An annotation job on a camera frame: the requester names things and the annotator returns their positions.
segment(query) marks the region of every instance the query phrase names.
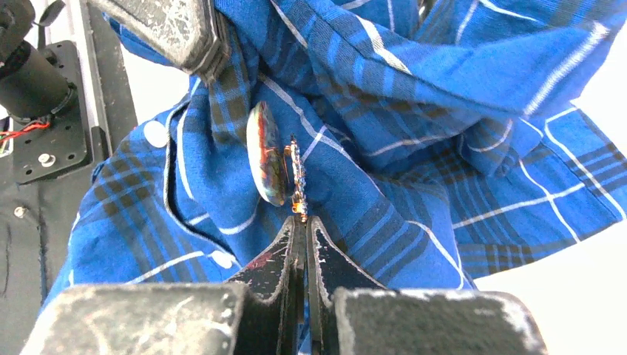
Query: fabric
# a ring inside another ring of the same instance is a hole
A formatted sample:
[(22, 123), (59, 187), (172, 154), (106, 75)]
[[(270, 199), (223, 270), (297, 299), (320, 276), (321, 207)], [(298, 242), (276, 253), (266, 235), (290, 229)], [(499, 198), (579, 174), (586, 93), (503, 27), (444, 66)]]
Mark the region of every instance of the fabric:
[(627, 160), (569, 101), (627, 1), (440, 0), (421, 26), (416, 3), (215, 0), (229, 65), (154, 119), (165, 147), (139, 126), (97, 169), (47, 302), (79, 283), (218, 283), (261, 252), (291, 213), (248, 165), (261, 100), (301, 146), (311, 214), (391, 288), (472, 288), (625, 219)]

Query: screw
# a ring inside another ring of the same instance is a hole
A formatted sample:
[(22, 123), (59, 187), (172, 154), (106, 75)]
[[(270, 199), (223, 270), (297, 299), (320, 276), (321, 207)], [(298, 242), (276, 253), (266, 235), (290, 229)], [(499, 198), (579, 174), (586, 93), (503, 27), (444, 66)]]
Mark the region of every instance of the screw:
[(39, 160), (39, 163), (41, 163), (41, 166), (43, 166), (44, 168), (50, 168), (52, 165), (54, 165), (57, 159), (54, 155), (44, 153), (42, 155), (39, 155), (39, 158), (37, 160)]
[(24, 207), (16, 207), (15, 211), (13, 211), (13, 214), (17, 217), (17, 218), (24, 218), (24, 216), (26, 215), (26, 208)]

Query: white background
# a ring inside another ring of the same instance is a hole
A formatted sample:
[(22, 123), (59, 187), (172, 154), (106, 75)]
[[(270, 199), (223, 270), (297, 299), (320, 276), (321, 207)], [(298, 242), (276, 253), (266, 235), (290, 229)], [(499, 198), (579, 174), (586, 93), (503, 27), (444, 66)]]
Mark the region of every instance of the white background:
[[(75, 39), (71, 19), (76, 17), (76, 1), (68, 1), (70, 8), (52, 26), (52, 41)], [(46, 1), (33, 2), (41, 14)], [(36, 43), (34, 34), (28, 39)], [(139, 121), (170, 108), (187, 90), (188, 79), (178, 70), (126, 51), (124, 61)], [(605, 64), (575, 103), (627, 155), (626, 63), (627, 30), (623, 29)], [(551, 354), (627, 354), (626, 236), (627, 222), (618, 223), (551, 257), (476, 282), (483, 290), (520, 298)]]

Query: white button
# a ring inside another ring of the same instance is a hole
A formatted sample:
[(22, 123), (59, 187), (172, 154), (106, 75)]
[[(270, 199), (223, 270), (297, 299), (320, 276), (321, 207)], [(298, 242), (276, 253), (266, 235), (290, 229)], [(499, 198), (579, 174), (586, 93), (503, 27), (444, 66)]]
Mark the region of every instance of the white button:
[(233, 267), (233, 261), (235, 260), (233, 255), (229, 255), (222, 251), (216, 250), (213, 253), (211, 253), (209, 256), (214, 259), (216, 264), (218, 264), (219, 266), (223, 268), (228, 269), (228, 268)]
[(168, 130), (157, 121), (149, 121), (143, 127), (143, 136), (155, 148), (163, 148), (168, 143)]

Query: black cable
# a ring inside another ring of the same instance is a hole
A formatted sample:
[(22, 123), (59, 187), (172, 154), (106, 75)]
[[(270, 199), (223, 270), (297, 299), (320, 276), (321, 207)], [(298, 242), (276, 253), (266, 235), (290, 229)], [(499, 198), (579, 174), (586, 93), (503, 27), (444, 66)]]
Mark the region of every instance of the black cable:
[(39, 23), (34, 23), (35, 26), (39, 26), (37, 49), (42, 50), (46, 47), (46, 27), (50, 26), (61, 14), (61, 11), (65, 8), (65, 3), (62, 0), (54, 1), (52, 4), (46, 7), (44, 13), (41, 14)]

